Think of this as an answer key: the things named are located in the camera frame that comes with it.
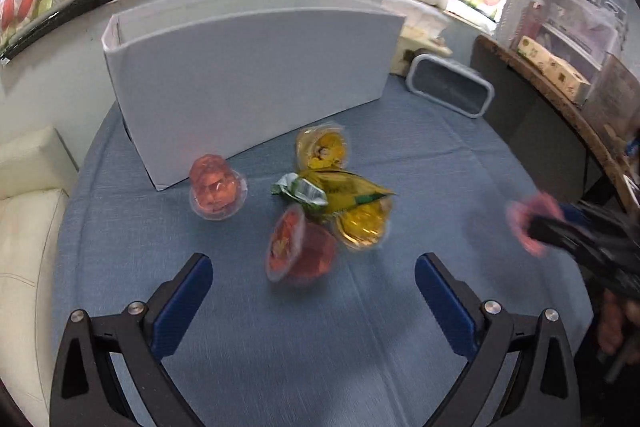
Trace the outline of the person right hand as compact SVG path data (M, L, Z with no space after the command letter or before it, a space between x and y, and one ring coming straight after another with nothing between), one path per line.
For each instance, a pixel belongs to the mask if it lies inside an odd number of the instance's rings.
M624 303L612 291L605 291L598 326L599 346L606 355L614 355L623 343Z

